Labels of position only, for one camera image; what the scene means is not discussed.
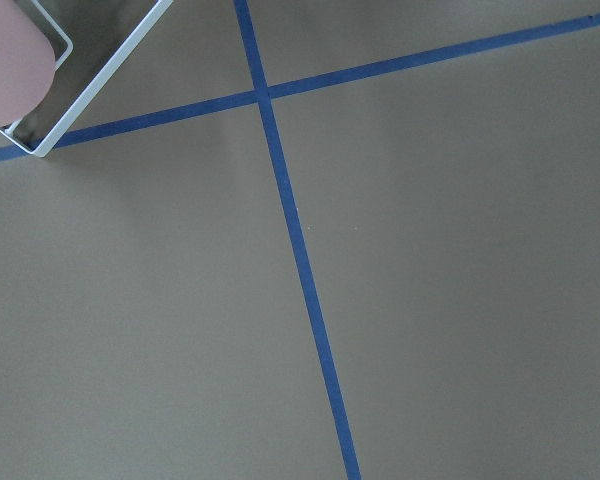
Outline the blue tape lines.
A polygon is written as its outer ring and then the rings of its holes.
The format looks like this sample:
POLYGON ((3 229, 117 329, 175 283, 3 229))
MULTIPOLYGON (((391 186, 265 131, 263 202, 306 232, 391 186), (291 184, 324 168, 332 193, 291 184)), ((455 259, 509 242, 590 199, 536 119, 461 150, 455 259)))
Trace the blue tape lines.
POLYGON ((177 1, 0 138, 0 479, 600 479, 600 1, 177 1))

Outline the pink cup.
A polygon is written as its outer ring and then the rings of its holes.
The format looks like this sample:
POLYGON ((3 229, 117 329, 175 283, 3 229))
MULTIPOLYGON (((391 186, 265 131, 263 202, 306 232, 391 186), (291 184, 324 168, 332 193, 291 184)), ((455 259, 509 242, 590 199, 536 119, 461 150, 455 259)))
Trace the pink cup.
POLYGON ((13 1, 0 1, 0 127, 32 112, 48 93, 54 50, 13 1))

